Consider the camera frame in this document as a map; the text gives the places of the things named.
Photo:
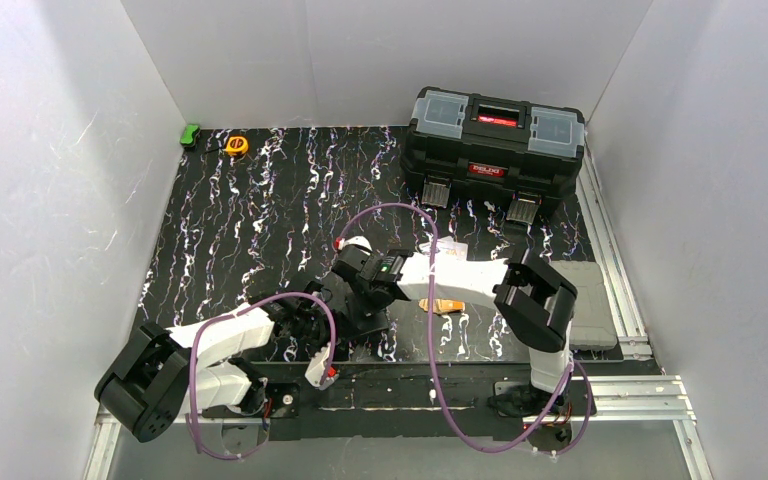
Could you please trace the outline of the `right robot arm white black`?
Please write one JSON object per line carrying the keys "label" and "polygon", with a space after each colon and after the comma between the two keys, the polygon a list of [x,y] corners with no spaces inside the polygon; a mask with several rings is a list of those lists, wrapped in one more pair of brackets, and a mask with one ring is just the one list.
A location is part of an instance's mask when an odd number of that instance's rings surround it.
{"label": "right robot arm white black", "polygon": [[547,393],[564,387],[577,288],[538,254],[518,249],[511,259],[431,259],[407,250],[372,251],[364,237],[340,238],[332,272],[367,310],[396,301],[442,298],[495,309],[529,349],[530,385]]}

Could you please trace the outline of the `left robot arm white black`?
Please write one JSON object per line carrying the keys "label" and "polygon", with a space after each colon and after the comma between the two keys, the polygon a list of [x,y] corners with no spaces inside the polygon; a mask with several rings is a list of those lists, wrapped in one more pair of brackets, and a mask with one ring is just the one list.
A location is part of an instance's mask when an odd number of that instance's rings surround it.
{"label": "left robot arm white black", "polygon": [[337,323],[316,293],[282,292],[195,324],[163,328],[144,323],[132,333],[95,386],[99,405],[141,443],[176,419],[197,418],[217,406],[265,405],[269,380],[237,355],[269,343],[276,329],[311,326],[319,349],[305,373],[314,387],[331,382]]}

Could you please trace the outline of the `orange object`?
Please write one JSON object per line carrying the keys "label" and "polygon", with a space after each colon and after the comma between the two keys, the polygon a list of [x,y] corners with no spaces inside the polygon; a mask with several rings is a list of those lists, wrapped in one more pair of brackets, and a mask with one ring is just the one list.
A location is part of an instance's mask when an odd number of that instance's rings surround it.
{"label": "orange object", "polygon": [[429,298],[423,298],[418,301],[418,305],[424,311],[432,312],[435,315],[459,313],[463,312],[466,308],[464,302],[449,299],[435,299],[431,301]]}

